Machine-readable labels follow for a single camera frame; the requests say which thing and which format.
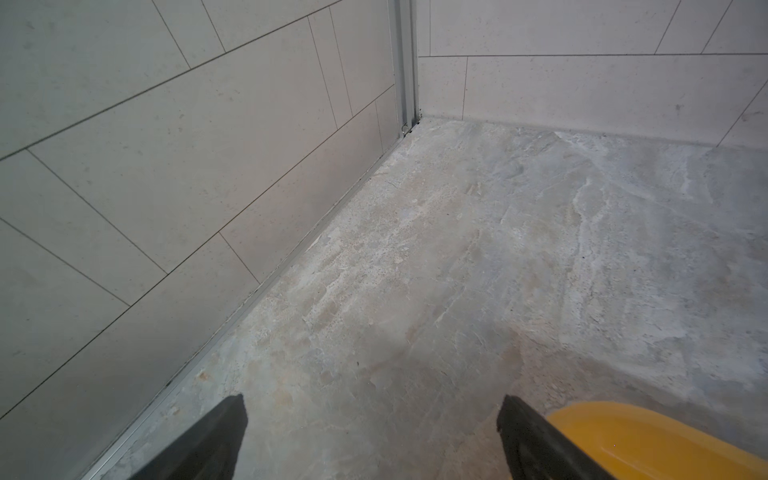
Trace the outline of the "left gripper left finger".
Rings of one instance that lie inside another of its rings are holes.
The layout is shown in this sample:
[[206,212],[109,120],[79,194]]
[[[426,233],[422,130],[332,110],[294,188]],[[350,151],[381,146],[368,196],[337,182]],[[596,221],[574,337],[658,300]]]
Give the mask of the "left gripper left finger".
[[243,395],[228,396],[130,480],[232,479],[247,424]]

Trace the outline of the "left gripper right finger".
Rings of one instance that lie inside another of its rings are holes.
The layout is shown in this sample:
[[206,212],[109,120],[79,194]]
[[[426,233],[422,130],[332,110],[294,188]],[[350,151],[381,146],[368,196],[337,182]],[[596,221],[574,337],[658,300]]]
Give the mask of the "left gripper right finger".
[[504,397],[496,429],[512,479],[613,479],[520,397]]

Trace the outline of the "yellow plastic tray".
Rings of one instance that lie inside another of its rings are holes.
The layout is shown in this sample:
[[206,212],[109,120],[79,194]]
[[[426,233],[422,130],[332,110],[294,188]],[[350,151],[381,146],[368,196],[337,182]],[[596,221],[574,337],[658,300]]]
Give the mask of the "yellow plastic tray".
[[547,420],[616,479],[765,479],[767,462],[665,415],[609,401]]

